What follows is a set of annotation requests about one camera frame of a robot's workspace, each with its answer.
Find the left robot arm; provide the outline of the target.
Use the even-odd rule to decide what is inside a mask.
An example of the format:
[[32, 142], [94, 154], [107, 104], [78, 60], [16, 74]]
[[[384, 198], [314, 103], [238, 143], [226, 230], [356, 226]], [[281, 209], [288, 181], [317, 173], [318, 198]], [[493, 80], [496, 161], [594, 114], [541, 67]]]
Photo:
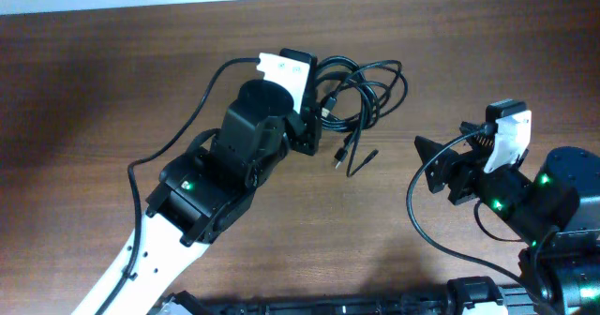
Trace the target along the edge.
[[131, 236], [75, 313], [148, 313], [249, 209], [281, 160], [316, 153], [316, 56], [283, 49], [253, 62], [262, 77], [241, 86], [221, 127], [198, 134], [161, 171], [147, 208], [135, 208]]

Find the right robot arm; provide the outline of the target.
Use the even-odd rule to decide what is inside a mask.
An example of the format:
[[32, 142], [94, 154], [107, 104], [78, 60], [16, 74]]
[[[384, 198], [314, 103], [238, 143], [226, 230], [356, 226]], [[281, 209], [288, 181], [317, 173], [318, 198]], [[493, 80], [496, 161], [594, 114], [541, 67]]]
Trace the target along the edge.
[[486, 108], [481, 124], [464, 122], [454, 140], [441, 144], [422, 136], [414, 145], [422, 160], [407, 190], [414, 219], [413, 189], [426, 177], [430, 192], [449, 191], [453, 205], [486, 206], [525, 244], [520, 273], [462, 254], [414, 228], [436, 249], [513, 279], [539, 314], [599, 311], [599, 157], [585, 149], [552, 149], [537, 175], [520, 171], [531, 140], [532, 112], [523, 101], [505, 99]]

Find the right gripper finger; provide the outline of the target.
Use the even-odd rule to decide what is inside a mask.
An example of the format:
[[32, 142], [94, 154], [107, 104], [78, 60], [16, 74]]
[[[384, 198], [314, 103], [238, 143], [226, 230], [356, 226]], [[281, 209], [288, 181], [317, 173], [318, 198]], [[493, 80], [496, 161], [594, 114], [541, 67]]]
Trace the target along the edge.
[[431, 193], [444, 188], [454, 189], [454, 176], [458, 173], [461, 154], [452, 149], [443, 151], [443, 145], [422, 136], [416, 136], [414, 145], [424, 164], [437, 156], [425, 169], [427, 187]]
[[471, 134], [467, 139], [467, 143], [471, 147], [491, 147], [492, 146], [492, 124], [482, 123], [475, 124], [470, 122], [462, 122], [459, 126], [459, 131], [463, 135]]

